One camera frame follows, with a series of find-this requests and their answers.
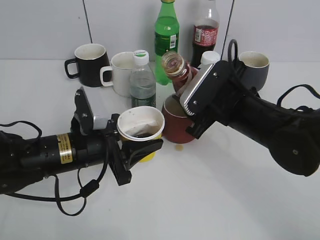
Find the mug handle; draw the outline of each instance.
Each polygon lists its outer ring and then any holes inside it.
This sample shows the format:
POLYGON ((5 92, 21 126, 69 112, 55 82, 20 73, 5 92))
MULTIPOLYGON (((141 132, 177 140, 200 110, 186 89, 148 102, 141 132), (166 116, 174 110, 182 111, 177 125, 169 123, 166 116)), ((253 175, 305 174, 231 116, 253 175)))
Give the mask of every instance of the mug handle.
POLYGON ((103 87, 110 87, 114 85, 114 82, 112 80, 107 82, 104 81, 104 72, 112 71, 112 70, 113 69, 111 66, 104 66, 100 69, 100 81, 103 87))
POLYGON ((69 59, 67 61, 64 62, 64 70, 65 70, 65 73, 66 75, 68 76, 68 78, 70 79, 75 79, 75 78, 78 78, 80 76, 79 72, 76 73, 76 74, 70 74, 69 71, 68 71, 68 65, 69 64, 75 64, 77 62, 77 59, 76 58, 73 58, 73 59, 69 59))

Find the small glass bottle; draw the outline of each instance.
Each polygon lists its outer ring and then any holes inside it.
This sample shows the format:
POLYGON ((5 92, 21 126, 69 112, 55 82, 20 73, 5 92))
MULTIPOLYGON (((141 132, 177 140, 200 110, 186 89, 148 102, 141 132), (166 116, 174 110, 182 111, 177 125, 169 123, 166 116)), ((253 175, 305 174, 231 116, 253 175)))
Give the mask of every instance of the small glass bottle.
POLYGON ((133 108, 156 107, 156 79, 149 67, 149 53, 137 50, 133 53, 135 67, 130 75, 130 95, 133 108))
POLYGON ((192 67, 175 51, 168 51, 162 56, 162 67, 168 78, 172 80, 178 96, 183 93, 183 86, 198 73, 198 69, 192 67))

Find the red bottle label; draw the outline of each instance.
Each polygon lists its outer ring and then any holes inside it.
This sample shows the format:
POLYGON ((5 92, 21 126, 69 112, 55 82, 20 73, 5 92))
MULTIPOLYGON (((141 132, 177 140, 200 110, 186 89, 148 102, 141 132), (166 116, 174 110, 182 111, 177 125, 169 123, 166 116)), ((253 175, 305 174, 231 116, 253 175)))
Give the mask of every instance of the red bottle label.
POLYGON ((193 27, 193 43, 202 47, 209 47, 217 43, 218 28, 201 25, 193 27))

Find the water bottle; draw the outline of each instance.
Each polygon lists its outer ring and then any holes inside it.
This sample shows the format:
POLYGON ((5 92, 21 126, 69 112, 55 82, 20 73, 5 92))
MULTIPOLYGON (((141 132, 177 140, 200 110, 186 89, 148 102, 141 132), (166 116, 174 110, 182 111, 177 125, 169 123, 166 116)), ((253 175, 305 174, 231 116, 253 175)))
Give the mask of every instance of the water bottle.
POLYGON ((156 78, 149 67, 149 53, 137 50, 133 53, 135 67, 130 75, 132 108, 156 107, 156 78))

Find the gray mug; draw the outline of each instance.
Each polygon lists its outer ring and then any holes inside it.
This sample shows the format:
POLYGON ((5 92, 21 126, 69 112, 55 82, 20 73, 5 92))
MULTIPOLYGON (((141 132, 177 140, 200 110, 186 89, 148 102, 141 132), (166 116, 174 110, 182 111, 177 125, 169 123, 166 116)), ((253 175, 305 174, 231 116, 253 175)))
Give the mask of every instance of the gray mug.
POLYGON ((245 64, 245 71, 241 78, 241 83, 247 88, 255 87, 260 91, 267 80, 270 62, 262 53, 256 51, 246 51, 239 55, 239 60, 245 64))

